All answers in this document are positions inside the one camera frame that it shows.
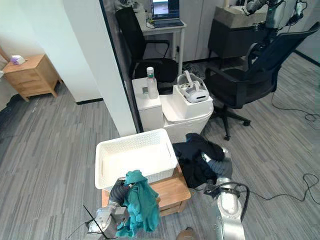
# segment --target wooden stool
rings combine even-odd
[[[175,168],[172,177],[153,182],[150,186],[159,194],[157,202],[161,217],[181,213],[187,205],[187,200],[191,197],[179,164]],[[102,190],[102,207],[106,207],[108,202],[109,192]]]

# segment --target chair base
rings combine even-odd
[[[211,115],[210,119],[221,118],[223,120],[224,130],[225,130],[225,137],[224,140],[230,140],[230,131],[229,131],[229,124],[228,118],[237,119],[243,121],[244,126],[250,126],[251,121],[247,118],[239,116],[233,112],[228,111],[228,107],[226,105],[221,107],[214,107],[214,113]]]

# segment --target baseboard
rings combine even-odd
[[[320,67],[320,63],[317,62],[316,60],[312,59],[311,57],[308,57],[307,55],[303,54],[302,52],[298,50],[293,51],[295,54],[298,54],[300,57],[304,58],[305,60],[309,61],[310,63],[313,63],[314,65],[317,65]]]
[[[91,100],[86,100],[86,101],[76,101],[75,103],[77,105],[82,105],[82,104],[90,104],[90,103],[95,103],[95,102],[101,102],[103,101],[103,98],[96,98],[96,99],[91,99]]]
[[[195,64],[195,63],[201,63],[201,62],[207,62],[212,60],[220,60],[221,58],[218,56],[210,57],[210,58],[203,58],[198,60],[191,60],[191,61],[184,61],[183,64]]]

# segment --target black cabinet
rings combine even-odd
[[[245,56],[250,46],[261,42],[266,35],[265,29],[255,30],[253,26],[229,28],[213,19],[208,42],[209,58],[212,51],[221,59]]]

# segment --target teal cloth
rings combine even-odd
[[[117,237],[133,238],[141,228],[146,232],[153,232],[160,222],[160,211],[156,202],[159,194],[148,185],[148,180],[139,170],[129,171],[126,174],[124,185],[133,183],[135,184],[123,203],[130,217],[125,224],[121,223],[118,226]]]

